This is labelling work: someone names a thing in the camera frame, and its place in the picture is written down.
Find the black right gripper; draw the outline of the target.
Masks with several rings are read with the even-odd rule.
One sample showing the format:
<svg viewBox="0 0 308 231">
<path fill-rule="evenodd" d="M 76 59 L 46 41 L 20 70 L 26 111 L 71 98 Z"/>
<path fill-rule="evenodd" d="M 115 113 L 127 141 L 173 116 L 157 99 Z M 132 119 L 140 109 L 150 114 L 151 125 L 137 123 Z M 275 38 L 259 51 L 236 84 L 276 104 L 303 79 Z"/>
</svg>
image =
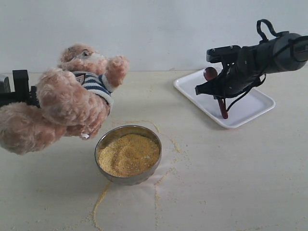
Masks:
<svg viewBox="0 0 308 231">
<path fill-rule="evenodd" d="M 241 47 L 234 63 L 223 64 L 218 77 L 195 86 L 195 95 L 206 94 L 218 98 L 235 98 L 261 84 L 260 76 L 267 61 L 267 51 L 259 45 Z"/>
</svg>

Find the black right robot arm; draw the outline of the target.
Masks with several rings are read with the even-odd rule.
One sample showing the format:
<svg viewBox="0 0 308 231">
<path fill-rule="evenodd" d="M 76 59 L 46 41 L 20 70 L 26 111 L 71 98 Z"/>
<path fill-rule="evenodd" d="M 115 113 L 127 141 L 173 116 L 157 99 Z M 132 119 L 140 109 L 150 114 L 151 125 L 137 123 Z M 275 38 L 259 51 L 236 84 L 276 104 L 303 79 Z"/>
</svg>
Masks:
<svg viewBox="0 0 308 231">
<path fill-rule="evenodd" d="M 195 93 L 222 99 L 235 98 L 263 84 L 262 75 L 302 68 L 308 61 L 308 38 L 289 33 L 255 46 L 209 49 L 206 60 L 222 63 L 223 69 L 213 80 L 197 85 Z"/>
</svg>

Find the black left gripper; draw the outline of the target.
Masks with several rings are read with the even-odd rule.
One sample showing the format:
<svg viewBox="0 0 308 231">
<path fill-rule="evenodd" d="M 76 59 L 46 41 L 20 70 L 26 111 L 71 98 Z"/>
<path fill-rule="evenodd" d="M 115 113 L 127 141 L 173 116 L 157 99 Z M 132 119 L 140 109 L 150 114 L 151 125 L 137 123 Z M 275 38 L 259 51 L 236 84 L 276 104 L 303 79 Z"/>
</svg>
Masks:
<svg viewBox="0 0 308 231">
<path fill-rule="evenodd" d="M 40 107 L 39 101 L 37 99 L 37 87 L 31 86 L 30 91 L 25 92 L 7 92 L 0 94 L 0 106 L 9 105 L 11 103 L 25 102 L 27 105 L 33 105 Z"/>
</svg>

